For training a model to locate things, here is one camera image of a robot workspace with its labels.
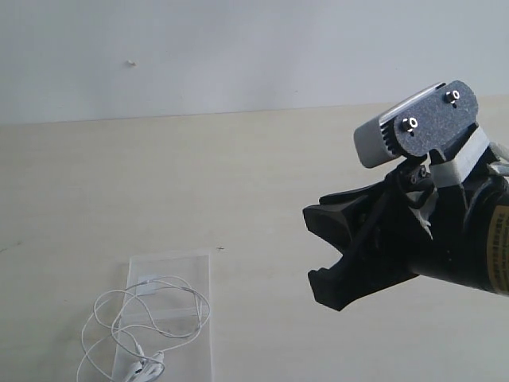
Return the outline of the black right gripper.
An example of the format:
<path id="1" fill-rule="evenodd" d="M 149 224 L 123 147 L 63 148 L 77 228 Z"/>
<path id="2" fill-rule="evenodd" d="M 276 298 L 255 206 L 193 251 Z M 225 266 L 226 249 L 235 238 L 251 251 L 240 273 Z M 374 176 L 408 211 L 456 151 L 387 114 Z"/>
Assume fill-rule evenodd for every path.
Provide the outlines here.
<path id="1" fill-rule="evenodd" d="M 307 229 L 343 256 L 308 272 L 316 302 L 341 311 L 419 275 L 467 287 L 501 284 L 501 177 L 477 171 L 438 189 L 419 166 L 320 198 Z"/>

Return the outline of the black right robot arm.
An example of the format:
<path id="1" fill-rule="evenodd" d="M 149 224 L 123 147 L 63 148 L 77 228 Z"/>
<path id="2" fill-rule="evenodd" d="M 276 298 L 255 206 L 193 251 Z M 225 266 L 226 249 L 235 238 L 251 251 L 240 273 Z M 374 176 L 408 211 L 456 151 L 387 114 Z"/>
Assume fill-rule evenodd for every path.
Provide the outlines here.
<path id="1" fill-rule="evenodd" d="M 470 177 L 435 189 L 422 167 L 324 196 L 303 211 L 307 229 L 341 257 L 308 274 L 313 297 L 342 310 L 419 275 L 494 294 L 508 291 L 508 184 Z"/>

